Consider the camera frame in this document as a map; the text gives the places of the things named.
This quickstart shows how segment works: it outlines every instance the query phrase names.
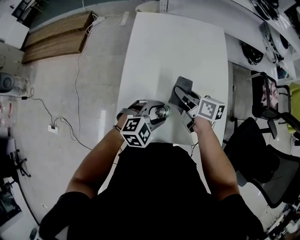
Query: qr code-like tag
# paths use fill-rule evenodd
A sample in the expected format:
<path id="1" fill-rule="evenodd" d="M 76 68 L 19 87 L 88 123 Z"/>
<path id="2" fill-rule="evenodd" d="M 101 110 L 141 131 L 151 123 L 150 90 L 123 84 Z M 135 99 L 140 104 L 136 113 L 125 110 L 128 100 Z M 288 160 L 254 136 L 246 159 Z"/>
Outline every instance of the qr code-like tag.
<path id="1" fill-rule="evenodd" d="M 199 102 L 197 116 L 209 121 L 218 121 L 224 115 L 226 104 L 207 97 L 202 97 Z"/>
<path id="2" fill-rule="evenodd" d="M 127 118 L 120 133 L 130 147 L 145 148 L 151 142 L 151 131 L 144 117 Z"/>

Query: yellow-green fabric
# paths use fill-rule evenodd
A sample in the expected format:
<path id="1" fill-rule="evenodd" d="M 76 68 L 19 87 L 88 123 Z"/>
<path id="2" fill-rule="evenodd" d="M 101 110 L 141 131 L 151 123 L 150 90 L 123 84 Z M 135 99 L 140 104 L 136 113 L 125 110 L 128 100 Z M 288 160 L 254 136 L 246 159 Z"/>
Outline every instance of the yellow-green fabric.
<path id="1" fill-rule="evenodd" d="M 300 84 L 291 83 L 290 84 L 290 94 L 292 96 L 291 100 L 291 115 L 293 115 L 297 120 L 300 121 Z M 287 129 L 290 133 L 296 132 L 290 124 L 287 124 Z"/>

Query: black sleeve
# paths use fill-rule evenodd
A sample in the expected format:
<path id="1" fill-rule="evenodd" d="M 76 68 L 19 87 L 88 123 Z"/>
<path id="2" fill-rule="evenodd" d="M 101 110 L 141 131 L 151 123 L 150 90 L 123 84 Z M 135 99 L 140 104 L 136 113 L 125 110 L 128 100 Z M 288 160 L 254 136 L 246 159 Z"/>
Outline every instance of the black sleeve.
<path id="1" fill-rule="evenodd" d="M 44 216 L 39 227 L 39 235 L 44 240 L 53 240 L 71 221 L 80 218 L 90 198 L 80 192 L 63 194 L 54 207 Z"/>
<path id="2" fill-rule="evenodd" d="M 265 239 L 263 225 L 252 213 L 239 194 L 226 197 L 219 203 L 218 215 L 221 216 L 220 224 L 222 236 L 230 239 L 245 240 Z"/>

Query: white table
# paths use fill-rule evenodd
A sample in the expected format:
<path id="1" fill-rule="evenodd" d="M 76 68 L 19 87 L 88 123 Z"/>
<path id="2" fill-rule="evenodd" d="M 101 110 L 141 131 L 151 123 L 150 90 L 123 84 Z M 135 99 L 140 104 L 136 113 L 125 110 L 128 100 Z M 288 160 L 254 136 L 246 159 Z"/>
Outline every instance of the white table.
<path id="1" fill-rule="evenodd" d="M 192 80 L 193 91 L 228 101 L 228 65 L 224 31 L 199 20 L 168 14 L 138 13 L 132 29 L 120 85 L 117 113 L 137 99 L 168 103 L 178 78 Z M 197 142 L 172 115 L 153 132 L 154 141 L 191 145 Z M 214 126 L 223 141 L 225 117 Z"/>

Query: perforated metal bracket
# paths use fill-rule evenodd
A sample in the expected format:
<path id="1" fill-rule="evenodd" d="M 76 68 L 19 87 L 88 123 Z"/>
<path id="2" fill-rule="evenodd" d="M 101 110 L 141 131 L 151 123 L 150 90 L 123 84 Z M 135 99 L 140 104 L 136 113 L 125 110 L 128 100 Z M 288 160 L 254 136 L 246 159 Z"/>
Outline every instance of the perforated metal bracket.
<path id="1" fill-rule="evenodd" d="M 159 3 L 159 12 L 167 13 L 169 0 L 160 0 Z"/>

